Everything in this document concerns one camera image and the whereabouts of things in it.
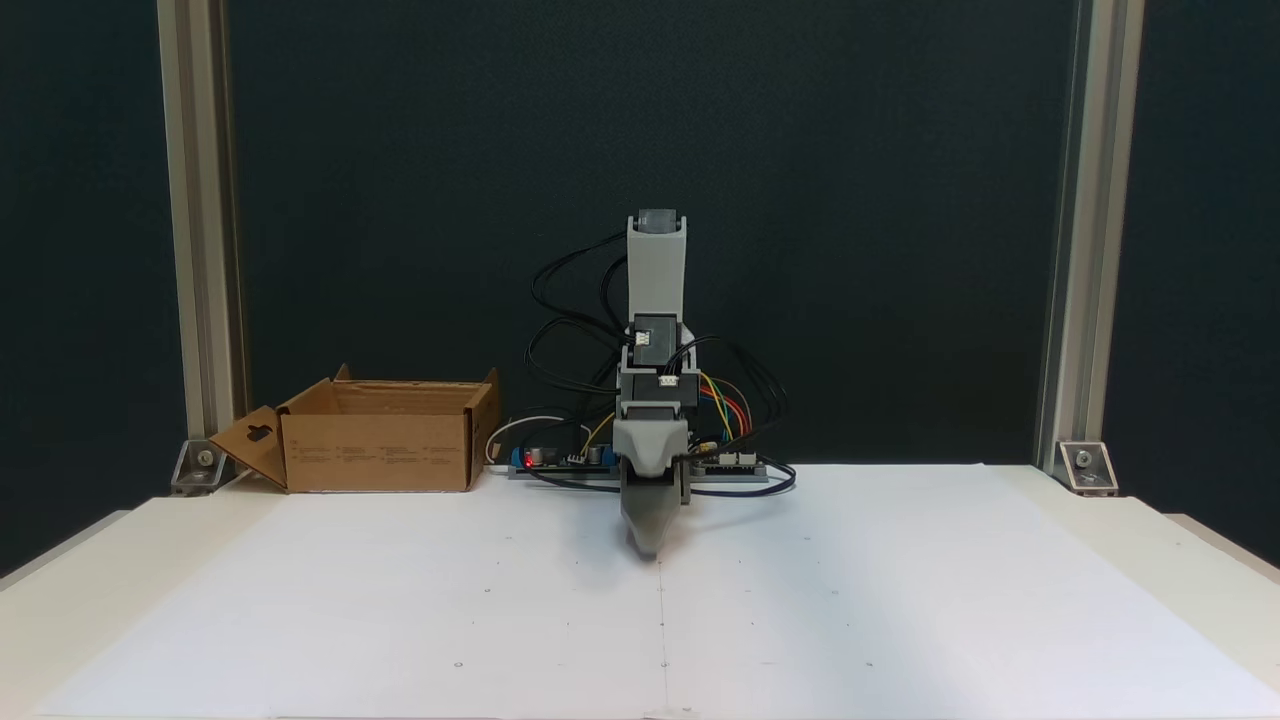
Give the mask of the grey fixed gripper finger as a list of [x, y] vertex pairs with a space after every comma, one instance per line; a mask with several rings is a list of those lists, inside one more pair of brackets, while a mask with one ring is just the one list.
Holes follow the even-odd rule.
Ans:
[[621, 512], [630, 543], [641, 559], [657, 560], [685, 505], [684, 471], [667, 470], [662, 477], [646, 478], [635, 470], [621, 470], [620, 480]]

